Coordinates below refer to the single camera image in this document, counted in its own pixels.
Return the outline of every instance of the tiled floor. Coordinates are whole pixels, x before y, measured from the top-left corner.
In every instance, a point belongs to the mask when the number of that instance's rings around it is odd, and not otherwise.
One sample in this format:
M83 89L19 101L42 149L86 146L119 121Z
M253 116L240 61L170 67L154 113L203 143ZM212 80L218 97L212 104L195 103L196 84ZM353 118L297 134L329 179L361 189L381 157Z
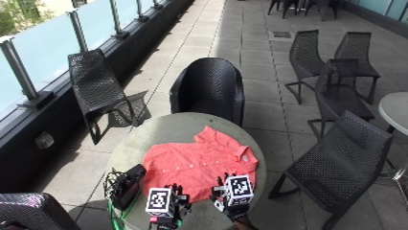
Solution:
M377 113L381 97L408 90L408 40L345 11L338 12L337 20L329 12L325 22L320 21L316 8L307 17L293 16L288 11L287 19L281 19L281 11L272 10L267 15L268 3L268 0L196 0L158 50L135 71L124 92L131 95L146 91L144 101L152 118L170 114L168 90L180 70L196 58L225 58L243 76L243 126L267 160L267 188L249 217L260 229L315 230L329 215L304 195L267 200L267 191L280 172L316 142L305 120L319 118L313 93L304 87L303 104L297 105L283 86L296 79L288 62L293 38L275 38L272 32L319 29L323 59L332 57L346 31L372 32L369 57L382 78L369 109L376 112L373 124L380 128L386 128ZM361 92L366 92L368 85L368 81L358 80ZM110 128L101 143L93 146L82 127L38 185L37 191L54 195L82 229L110 229L102 190L103 169L114 146L128 130L128 127ZM394 133L390 159L396 162L408 159L406 140L404 135ZM408 212L392 183L378 181L370 187L334 229L408 229Z

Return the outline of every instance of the round table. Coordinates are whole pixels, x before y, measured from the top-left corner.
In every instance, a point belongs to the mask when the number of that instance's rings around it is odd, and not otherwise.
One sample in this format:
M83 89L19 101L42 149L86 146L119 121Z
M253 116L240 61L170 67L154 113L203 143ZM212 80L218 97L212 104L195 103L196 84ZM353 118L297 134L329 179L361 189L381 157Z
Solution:
M152 145L164 143L194 143L194 136L204 129L204 126L215 128L235 138L244 146L249 146L257 159L256 186L249 207L255 207L267 182L265 159L260 148L247 132L229 121L202 113L175 113L143 122L134 128L126 138L118 143L106 166L106 173L114 168L126 172L136 164L140 164L144 153ZM146 197L139 195L134 207L123 219L126 228L147 229L148 214L144 212ZM178 229L228 229L231 221L219 213L212 202L207 199L195 202L191 213L183 217L182 226Z
M380 101L378 111L384 120L390 125L388 132L392 133L394 130L398 130L408 135L408 92L397 92L386 95ZM408 205L408 176L405 175L408 161L398 168L394 167L390 161L389 163L392 171L386 175L396 182Z

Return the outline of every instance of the pink shirt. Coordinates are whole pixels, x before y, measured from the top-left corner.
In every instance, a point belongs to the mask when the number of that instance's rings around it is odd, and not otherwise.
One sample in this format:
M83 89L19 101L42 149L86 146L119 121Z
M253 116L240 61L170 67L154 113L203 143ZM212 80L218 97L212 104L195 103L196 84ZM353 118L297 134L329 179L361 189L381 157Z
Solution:
M232 137L206 126L195 135L196 143L167 143L151 146L142 159L146 175L142 191L175 183L190 195L190 202L208 198L210 188L218 186L216 176L248 174L255 186L257 160L249 147Z

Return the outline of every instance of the floor drain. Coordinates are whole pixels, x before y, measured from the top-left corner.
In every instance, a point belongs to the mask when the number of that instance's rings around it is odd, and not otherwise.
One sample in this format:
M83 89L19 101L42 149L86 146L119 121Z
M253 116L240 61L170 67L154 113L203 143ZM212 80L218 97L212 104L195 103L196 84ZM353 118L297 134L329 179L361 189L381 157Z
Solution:
M291 38L291 33L288 32L272 32L273 37Z

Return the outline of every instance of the black mesh chair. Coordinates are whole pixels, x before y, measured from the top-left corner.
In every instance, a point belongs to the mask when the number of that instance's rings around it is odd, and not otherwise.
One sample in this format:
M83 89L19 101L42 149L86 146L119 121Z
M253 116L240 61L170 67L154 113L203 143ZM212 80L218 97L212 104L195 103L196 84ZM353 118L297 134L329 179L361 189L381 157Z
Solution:
M324 16L326 14L328 8L332 8L333 19L336 19L336 13L337 13L337 10L338 10L338 3L340 3L340 0L308 0L304 16L307 16L309 8L313 5L316 5L317 8L319 8L319 11L320 11L321 21L324 21Z
M199 112L222 117L241 127L241 76L218 57L195 60L179 74L170 90L171 113Z
M285 13L287 13L291 5L295 5L295 15L296 15L297 14L297 0L271 0L268 11L267 11L267 15L269 15L269 11L271 11L272 6L275 4L276 4L276 11L279 11L280 2L283 3L283 15L281 15L281 18L284 18Z
M79 110L93 143L97 145L102 135L94 119L117 110L121 104L127 104L130 117L126 121L132 123L134 110L99 49L69 55L67 61Z
M380 78L380 75L369 63L369 58L368 58L369 40L370 40L370 33L346 32L340 42L340 45L336 48L333 58L336 59L356 58L358 60L357 77L372 78L372 84L368 96L365 97L360 95L360 97L369 104L372 104L376 82L377 79Z
M0 194L0 222L30 230L79 230L61 204L49 194Z
M390 148L392 136L350 112L344 112L328 134L281 173L269 199L296 191L332 213L329 230L376 180ZM279 192L288 177L297 186Z
M291 47L289 61L297 76L297 82L287 83L284 86L295 95L299 104L301 103L301 85L304 84L311 90L313 90L313 87L304 82L303 79L319 76L324 66L317 51L317 37L319 30L299 31ZM289 87L291 85L297 86L297 92Z
M357 95L356 70L356 59L329 59L324 66L315 88L321 119L307 121L317 138L324 135L325 122L336 120L345 110L366 121L374 118ZM316 122L321 122L320 133Z

